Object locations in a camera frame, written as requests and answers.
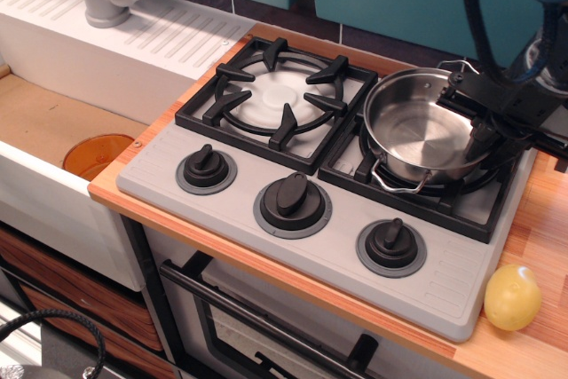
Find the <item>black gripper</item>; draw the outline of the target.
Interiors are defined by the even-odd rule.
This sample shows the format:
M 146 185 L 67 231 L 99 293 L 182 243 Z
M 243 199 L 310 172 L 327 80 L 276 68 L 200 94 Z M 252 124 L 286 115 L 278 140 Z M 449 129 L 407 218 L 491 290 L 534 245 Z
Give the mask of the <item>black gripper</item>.
M 507 89 L 485 74 L 452 72 L 437 103 L 470 119 L 468 162 L 484 160 L 504 141 L 545 153 L 567 151 L 567 99 L 535 83 Z

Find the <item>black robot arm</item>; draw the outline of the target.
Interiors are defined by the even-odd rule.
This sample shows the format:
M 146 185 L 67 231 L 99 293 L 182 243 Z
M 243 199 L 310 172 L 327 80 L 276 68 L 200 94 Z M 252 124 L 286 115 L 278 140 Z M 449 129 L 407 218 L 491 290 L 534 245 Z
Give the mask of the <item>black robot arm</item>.
M 463 0 L 477 66 L 440 105 L 472 121 L 465 155 L 534 147 L 567 159 L 567 0 Z

